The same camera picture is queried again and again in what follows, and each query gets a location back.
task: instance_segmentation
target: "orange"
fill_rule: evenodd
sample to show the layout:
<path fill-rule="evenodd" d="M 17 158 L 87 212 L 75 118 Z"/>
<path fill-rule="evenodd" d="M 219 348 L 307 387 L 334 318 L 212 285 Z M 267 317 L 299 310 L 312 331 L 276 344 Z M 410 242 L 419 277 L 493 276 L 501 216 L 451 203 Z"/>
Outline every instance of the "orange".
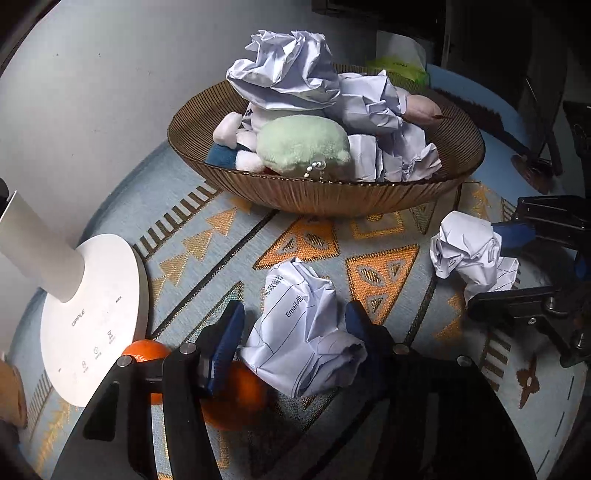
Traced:
<path fill-rule="evenodd" d="M 147 362 L 157 358 L 165 358 L 170 353 L 170 348 L 155 340 L 137 340 L 128 345 L 121 355 L 131 355 L 137 362 Z M 152 393 L 152 405 L 162 403 L 161 393 Z"/>
<path fill-rule="evenodd" d="M 242 362 L 232 362 L 223 390 L 202 398 L 203 419 L 219 430 L 241 430 L 256 419 L 267 403 L 267 384 Z"/>

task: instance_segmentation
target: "ribbed bowl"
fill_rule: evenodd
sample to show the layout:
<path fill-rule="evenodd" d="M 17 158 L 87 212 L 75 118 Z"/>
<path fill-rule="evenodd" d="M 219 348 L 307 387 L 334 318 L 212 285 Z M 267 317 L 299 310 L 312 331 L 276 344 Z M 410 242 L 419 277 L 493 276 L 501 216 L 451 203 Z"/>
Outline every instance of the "ribbed bowl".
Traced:
<path fill-rule="evenodd" d="M 335 67 L 338 72 L 379 73 L 364 67 Z M 345 217 L 404 210 L 432 201 L 459 185 L 480 166 L 485 146 L 476 125 L 453 102 L 399 75 L 388 76 L 394 85 L 434 100 L 447 117 L 437 129 L 427 131 L 427 139 L 437 146 L 442 163 L 429 180 L 368 183 L 289 179 L 208 165 L 205 159 L 213 144 L 213 130 L 229 112 L 244 113 L 248 104 L 227 80 L 183 105 L 168 126 L 168 141 L 211 184 L 260 205 L 286 212 Z"/>

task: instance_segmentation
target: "white lamp base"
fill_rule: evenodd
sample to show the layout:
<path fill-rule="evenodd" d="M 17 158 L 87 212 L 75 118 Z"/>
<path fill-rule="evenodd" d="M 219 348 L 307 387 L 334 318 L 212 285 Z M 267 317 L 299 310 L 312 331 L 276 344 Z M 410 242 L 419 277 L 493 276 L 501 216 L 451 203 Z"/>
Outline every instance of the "white lamp base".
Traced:
<path fill-rule="evenodd" d="M 68 403 L 86 407 L 121 352 L 145 338 L 148 279 L 133 248 L 117 235 L 78 247 L 84 276 L 68 302 L 47 295 L 41 315 L 41 354 L 47 375 Z"/>

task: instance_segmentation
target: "brown glass bowl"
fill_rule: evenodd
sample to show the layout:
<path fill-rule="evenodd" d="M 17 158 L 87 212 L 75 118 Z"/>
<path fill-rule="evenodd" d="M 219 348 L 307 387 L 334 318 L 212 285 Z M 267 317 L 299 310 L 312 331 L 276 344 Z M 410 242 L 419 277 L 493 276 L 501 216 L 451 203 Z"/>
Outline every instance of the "brown glass bowl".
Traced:
<path fill-rule="evenodd" d="M 335 65 L 340 72 L 377 74 L 379 70 Z M 404 210 L 430 202 L 453 189 L 473 173 L 484 159 L 480 131 L 467 113 L 438 93 L 394 73 L 392 83 L 435 101 L 446 117 L 427 139 L 435 143 L 441 169 L 428 180 L 396 183 L 291 179 L 215 167 L 205 163 L 212 134 L 229 112 L 244 113 L 248 102 L 227 80 L 191 98 L 168 126 L 174 151 L 211 184 L 259 205 L 320 216 L 358 217 Z"/>

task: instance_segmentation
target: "opple logo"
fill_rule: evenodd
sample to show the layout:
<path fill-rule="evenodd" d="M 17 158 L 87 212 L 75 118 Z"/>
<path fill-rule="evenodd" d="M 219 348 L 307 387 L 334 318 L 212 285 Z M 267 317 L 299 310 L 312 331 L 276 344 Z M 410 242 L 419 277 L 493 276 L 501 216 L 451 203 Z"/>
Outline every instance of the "opple logo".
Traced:
<path fill-rule="evenodd" d="M 78 323 L 78 320 L 80 320 L 83 316 L 84 316 L 84 309 L 82 309 L 82 311 L 78 314 L 78 317 L 76 317 L 74 319 L 74 321 L 72 322 L 72 326 L 75 327 L 76 323 Z"/>

